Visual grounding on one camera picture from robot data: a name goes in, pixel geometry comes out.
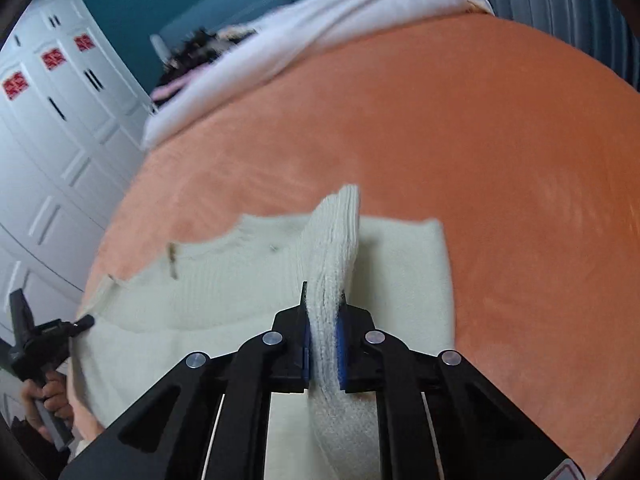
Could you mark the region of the person's left hand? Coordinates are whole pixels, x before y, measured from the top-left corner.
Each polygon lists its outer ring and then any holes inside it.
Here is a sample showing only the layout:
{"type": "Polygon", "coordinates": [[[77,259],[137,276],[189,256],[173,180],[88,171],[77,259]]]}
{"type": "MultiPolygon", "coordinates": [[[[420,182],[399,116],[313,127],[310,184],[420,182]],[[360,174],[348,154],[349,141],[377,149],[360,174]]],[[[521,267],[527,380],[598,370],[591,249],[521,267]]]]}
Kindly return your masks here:
{"type": "Polygon", "coordinates": [[[21,388],[21,402],[25,410],[26,422],[41,437],[48,442],[53,442],[50,431],[44,426],[44,422],[37,410],[36,400],[41,400],[49,413],[61,419],[70,428],[73,427],[74,423],[74,411],[67,397],[66,376],[55,370],[50,370],[50,372],[47,372],[46,377],[46,383],[43,387],[39,387],[31,379],[25,380],[21,388]]]}

